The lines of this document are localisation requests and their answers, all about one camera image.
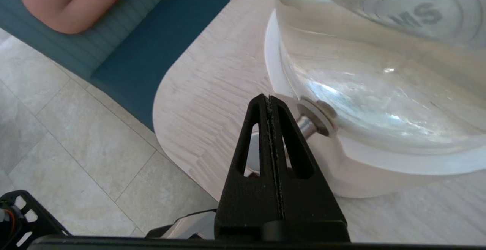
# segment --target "light wood tabletop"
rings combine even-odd
[[[273,0],[231,0],[172,65],[156,94],[160,146],[216,200],[248,102],[272,93],[264,59],[272,10]],[[337,199],[354,242],[486,245],[485,172],[375,198]]]

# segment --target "glass jar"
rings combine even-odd
[[[486,143],[486,0],[275,0],[283,70],[339,134],[401,153]]]

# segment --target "orange wire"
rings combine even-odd
[[[10,230],[10,236],[12,236],[14,234],[14,231],[15,231],[15,217],[14,217],[14,213],[10,210],[7,210],[7,209],[4,209],[4,211],[6,211],[10,217],[12,218],[12,229]]]

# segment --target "teal cushion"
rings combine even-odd
[[[230,0],[162,0],[94,72],[91,82],[153,130],[153,100],[177,58]]]
[[[89,80],[92,73],[159,2],[118,0],[90,29],[67,35],[40,22],[21,0],[0,0],[0,28]]]

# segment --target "tile floor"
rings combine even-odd
[[[16,189],[79,235],[144,236],[217,207],[151,130],[0,29],[0,195]]]

